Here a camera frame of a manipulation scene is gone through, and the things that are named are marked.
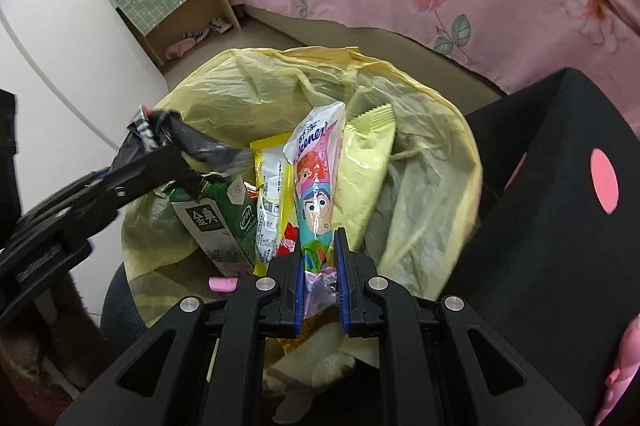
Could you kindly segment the white wardrobe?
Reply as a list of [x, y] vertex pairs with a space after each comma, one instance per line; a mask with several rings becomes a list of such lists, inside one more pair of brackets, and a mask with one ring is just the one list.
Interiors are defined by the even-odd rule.
[[134, 113], [168, 92], [107, 0], [1, 0], [1, 87], [24, 209], [110, 165]]

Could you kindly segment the colourful cartoon snack wrapper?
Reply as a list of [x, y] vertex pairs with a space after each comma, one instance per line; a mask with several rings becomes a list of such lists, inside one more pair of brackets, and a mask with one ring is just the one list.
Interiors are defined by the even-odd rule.
[[293, 168], [306, 318], [321, 313], [335, 302], [332, 214], [344, 125], [343, 102], [313, 108], [283, 148], [284, 157]]

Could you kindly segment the black cloth with pink hearts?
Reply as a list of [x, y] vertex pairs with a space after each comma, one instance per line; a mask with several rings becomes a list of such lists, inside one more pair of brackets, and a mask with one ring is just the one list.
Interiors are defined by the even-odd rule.
[[585, 74], [556, 72], [468, 117], [480, 227], [444, 287], [592, 424], [639, 311], [639, 142]]

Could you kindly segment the slippers under cabinet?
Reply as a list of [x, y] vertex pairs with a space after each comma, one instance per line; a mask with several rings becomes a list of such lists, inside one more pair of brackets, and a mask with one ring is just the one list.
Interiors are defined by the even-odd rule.
[[213, 33], [224, 34], [232, 28], [233, 24], [227, 19], [215, 18], [210, 20], [204, 29], [185, 33], [180, 40], [169, 45], [165, 49], [165, 59], [169, 61], [179, 59], [206, 40], [209, 35]]

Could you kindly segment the pink cylindrical cup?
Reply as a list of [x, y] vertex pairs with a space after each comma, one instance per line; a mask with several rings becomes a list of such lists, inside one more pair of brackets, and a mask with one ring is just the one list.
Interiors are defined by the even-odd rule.
[[214, 293], [232, 294], [236, 291], [238, 285], [238, 278], [210, 277], [208, 279], [209, 290]]

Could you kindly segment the wooden bedside cabinet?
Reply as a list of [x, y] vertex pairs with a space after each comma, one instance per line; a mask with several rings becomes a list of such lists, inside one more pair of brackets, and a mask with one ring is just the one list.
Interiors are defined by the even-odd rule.
[[167, 66], [165, 49], [180, 41], [183, 34], [202, 30], [215, 18], [222, 18], [230, 22], [233, 29], [241, 30], [229, 0], [187, 0], [147, 35], [143, 35], [120, 9], [117, 12], [160, 72]]

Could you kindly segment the black plastic wrapper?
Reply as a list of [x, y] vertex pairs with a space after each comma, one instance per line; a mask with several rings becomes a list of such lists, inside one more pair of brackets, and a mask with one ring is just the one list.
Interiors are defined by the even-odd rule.
[[119, 169], [144, 159], [152, 152], [169, 148], [206, 167], [206, 173], [234, 178], [253, 165], [252, 151], [232, 148], [186, 124], [179, 112], [143, 106], [129, 123], [128, 134], [111, 165]]

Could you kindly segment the yellow snack wrapper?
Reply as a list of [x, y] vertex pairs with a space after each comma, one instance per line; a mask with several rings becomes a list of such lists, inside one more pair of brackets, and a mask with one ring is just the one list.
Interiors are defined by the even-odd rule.
[[293, 170], [283, 153], [292, 131], [252, 141], [256, 187], [256, 276], [265, 276], [278, 256], [293, 210]]

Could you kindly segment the yellow trash bag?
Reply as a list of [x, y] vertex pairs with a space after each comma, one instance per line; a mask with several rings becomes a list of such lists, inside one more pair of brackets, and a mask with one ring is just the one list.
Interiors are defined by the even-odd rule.
[[[315, 106], [343, 101], [347, 121], [393, 107], [397, 129], [381, 193], [363, 234], [378, 272], [434, 301], [475, 225], [482, 165], [469, 124], [445, 97], [357, 47], [228, 49], [196, 69], [155, 108], [231, 146], [291, 131]], [[157, 188], [132, 203], [122, 223], [124, 267], [134, 305], [151, 326], [181, 297], [204, 294], [203, 258]], [[354, 373], [378, 375], [375, 339], [347, 338], [337, 319], [265, 369], [273, 394], [311, 392]]]

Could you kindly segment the pale yellow snack bag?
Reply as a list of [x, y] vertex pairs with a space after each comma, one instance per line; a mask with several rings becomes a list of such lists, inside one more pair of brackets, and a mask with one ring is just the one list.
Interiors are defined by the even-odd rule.
[[347, 122], [332, 213], [332, 229], [343, 228], [352, 251], [360, 249], [378, 204], [396, 134], [391, 104], [375, 107]]

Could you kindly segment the green white milk carton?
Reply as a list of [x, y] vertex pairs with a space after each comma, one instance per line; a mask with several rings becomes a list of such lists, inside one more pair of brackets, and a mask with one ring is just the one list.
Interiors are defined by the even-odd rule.
[[244, 180], [207, 175], [191, 197], [175, 183], [168, 198], [178, 220], [225, 277], [244, 277], [256, 264], [256, 201]]

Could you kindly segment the red snack wrapper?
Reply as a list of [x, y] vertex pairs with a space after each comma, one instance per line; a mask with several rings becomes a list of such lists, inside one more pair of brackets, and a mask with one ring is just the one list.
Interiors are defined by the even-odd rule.
[[278, 246], [277, 256], [282, 257], [295, 251], [298, 240], [298, 227], [287, 223]]

